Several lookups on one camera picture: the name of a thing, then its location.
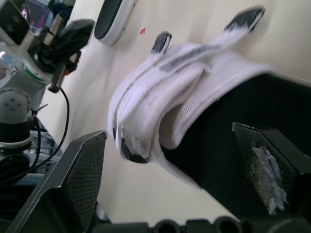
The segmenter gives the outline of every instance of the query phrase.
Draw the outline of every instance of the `black cable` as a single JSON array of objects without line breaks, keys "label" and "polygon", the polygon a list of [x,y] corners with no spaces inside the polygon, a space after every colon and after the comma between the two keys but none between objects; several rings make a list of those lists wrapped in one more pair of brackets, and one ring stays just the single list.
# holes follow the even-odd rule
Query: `black cable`
[{"label": "black cable", "polygon": [[53,152],[52,155],[49,156],[49,158],[47,158],[46,160],[44,160],[43,162],[39,163],[38,165],[35,165],[34,167],[31,167],[30,169],[28,169],[27,171],[19,174],[19,175],[16,175],[14,177],[11,177],[9,179],[7,179],[6,181],[3,181],[3,182],[0,182],[0,185],[5,185],[6,183],[9,183],[11,181],[14,181],[16,179],[19,179],[19,178],[22,178],[24,177],[27,173],[29,172],[32,172],[34,170],[36,170],[38,167],[41,167],[42,165],[44,165],[45,163],[47,163],[48,161],[50,161],[57,153],[58,151],[60,150],[61,146],[63,145],[64,143],[64,140],[65,140],[65,137],[66,137],[66,134],[67,134],[67,131],[68,131],[68,125],[69,125],[69,113],[70,113],[70,105],[69,105],[69,100],[68,100],[68,97],[66,95],[66,93],[64,92],[64,90],[60,87],[60,91],[63,93],[64,95],[64,98],[66,100],[66,104],[67,104],[67,115],[66,115],[66,125],[65,125],[65,130],[64,130],[64,134],[63,134],[63,138],[62,140],[60,141],[58,147],[56,148],[56,150]]},{"label": "black cable", "polygon": [[37,133],[38,133],[38,144],[37,144],[38,147],[36,151],[35,161],[31,165],[31,168],[33,168],[37,164],[39,157],[40,157],[40,150],[41,150],[41,129],[40,129],[38,118],[36,116],[34,116],[34,121],[35,121],[35,126],[37,128]]}]

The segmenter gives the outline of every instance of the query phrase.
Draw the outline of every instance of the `robotic arm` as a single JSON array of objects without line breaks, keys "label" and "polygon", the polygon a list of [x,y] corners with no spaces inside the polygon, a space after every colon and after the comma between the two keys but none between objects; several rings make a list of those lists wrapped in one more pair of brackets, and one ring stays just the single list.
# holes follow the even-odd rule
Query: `robotic arm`
[{"label": "robotic arm", "polygon": [[94,21],[81,19],[68,25],[66,21],[60,13],[50,28],[33,34],[14,3],[0,0],[0,50],[15,58],[0,81],[0,181],[23,172],[6,171],[13,156],[31,145],[30,128],[39,108],[34,104],[36,94],[49,84],[49,90],[57,93],[88,43]]}]

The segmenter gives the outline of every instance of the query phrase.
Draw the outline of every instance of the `black fabric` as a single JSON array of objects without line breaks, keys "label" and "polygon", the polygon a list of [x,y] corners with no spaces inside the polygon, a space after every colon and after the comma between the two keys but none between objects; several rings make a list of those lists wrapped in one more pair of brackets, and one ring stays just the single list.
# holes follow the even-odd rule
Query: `black fabric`
[{"label": "black fabric", "polygon": [[30,120],[19,124],[0,123],[0,142],[20,142],[30,136]]},{"label": "black fabric", "polygon": [[272,75],[251,79],[206,109],[165,156],[237,218],[268,211],[245,176],[232,122],[278,129],[311,155],[311,89]]},{"label": "black fabric", "polygon": [[115,20],[121,3],[122,0],[105,0],[95,26],[94,35],[96,39],[100,40],[106,36]]}]

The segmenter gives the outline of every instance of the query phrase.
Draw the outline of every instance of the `black plastic part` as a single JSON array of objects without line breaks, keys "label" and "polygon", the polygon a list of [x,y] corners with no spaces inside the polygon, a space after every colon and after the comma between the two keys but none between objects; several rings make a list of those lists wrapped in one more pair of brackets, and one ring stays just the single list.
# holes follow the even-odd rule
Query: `black plastic part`
[{"label": "black plastic part", "polygon": [[209,106],[166,158],[192,177],[237,218],[268,215],[245,176],[233,122],[278,129],[311,155],[311,88],[270,74],[255,77]]},{"label": "black plastic part", "polygon": [[206,219],[189,220],[186,222],[185,232],[187,233],[217,233],[216,229]]},{"label": "black plastic part", "polygon": [[[113,129],[113,137],[116,140],[116,129]],[[121,139],[121,150],[122,150],[122,153],[124,154],[125,158],[129,161],[132,161],[132,162],[138,163],[138,164],[149,163],[149,158],[144,158],[139,154],[133,154],[130,151],[130,149],[128,148],[128,146],[126,145],[124,138]]]},{"label": "black plastic part", "polygon": [[259,19],[257,17],[262,17],[265,12],[263,6],[256,6],[239,12],[233,20],[225,27],[225,30],[231,30],[238,27],[252,27],[251,30],[255,28]]},{"label": "black plastic part", "polygon": [[148,223],[99,224],[92,233],[151,233]]},{"label": "black plastic part", "polygon": [[286,192],[285,211],[288,213],[299,213],[308,217],[311,208],[311,159],[298,150],[280,131],[276,129],[252,127],[244,124],[233,123],[234,133],[240,146],[245,160],[245,173],[249,181],[262,199],[262,193],[258,187],[258,179],[261,180],[260,186],[269,188],[272,181],[264,181],[258,178],[258,174],[265,175],[269,169],[254,167],[257,156],[252,152],[252,148],[264,147],[275,158],[279,168],[281,179],[277,178],[274,183]]},{"label": "black plastic part", "polygon": [[71,142],[6,232],[87,231],[101,184],[105,141],[105,132],[98,131]]},{"label": "black plastic part", "polygon": [[241,225],[231,217],[219,217],[213,225],[220,233],[243,233]]},{"label": "black plastic part", "polygon": [[95,22],[91,19],[71,21],[52,41],[49,51],[55,61],[65,61],[87,45]]},{"label": "black plastic part", "polygon": [[167,40],[171,40],[172,38],[172,34],[170,34],[169,32],[162,32],[161,34],[159,34],[157,36],[157,38],[155,39],[155,44],[151,49],[151,53],[165,53],[167,48],[165,48],[166,50],[163,51],[164,49],[164,45],[167,42]]},{"label": "black plastic part", "polygon": [[104,1],[95,26],[94,36],[96,39],[103,39],[107,35],[113,21],[116,18],[121,3],[122,0]]},{"label": "black plastic part", "polygon": [[43,27],[40,34],[34,38],[27,52],[35,62],[35,64],[46,73],[53,73],[56,69],[56,64],[53,60],[48,58],[44,53],[49,49],[47,45],[43,43],[47,33],[48,27]]},{"label": "black plastic part", "polygon": [[[19,175],[28,169],[29,159],[25,154],[6,154],[0,152],[0,183]],[[6,183],[6,185],[14,184],[21,178],[22,177],[18,177],[18,179],[11,180],[10,183]]]},{"label": "black plastic part", "polygon": [[17,45],[23,42],[29,30],[27,20],[12,1],[7,1],[0,10],[0,27]]},{"label": "black plastic part", "polygon": [[309,233],[310,222],[301,216],[282,215],[274,217],[254,217],[241,222],[244,233]]},{"label": "black plastic part", "polygon": [[91,233],[311,233],[311,225],[301,216],[269,216],[245,219],[220,217],[213,225],[207,220],[189,220],[185,226],[161,221],[154,228],[147,223],[99,224]]},{"label": "black plastic part", "polygon": [[30,136],[31,121],[19,124],[0,123],[0,142],[13,143],[26,140]]},{"label": "black plastic part", "polygon": [[155,225],[153,233],[181,233],[181,229],[176,222],[163,220]]}]

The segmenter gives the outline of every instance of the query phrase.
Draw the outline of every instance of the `white mesh fabric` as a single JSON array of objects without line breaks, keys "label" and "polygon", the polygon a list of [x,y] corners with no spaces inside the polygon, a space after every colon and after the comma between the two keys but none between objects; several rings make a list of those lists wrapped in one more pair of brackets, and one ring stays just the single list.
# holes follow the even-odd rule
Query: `white mesh fabric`
[{"label": "white mesh fabric", "polygon": [[190,125],[211,104],[246,80],[272,70],[268,65],[252,63],[230,51],[201,62],[210,67],[210,73],[203,73],[187,100],[169,111],[161,121],[159,140],[168,149],[180,144]]}]

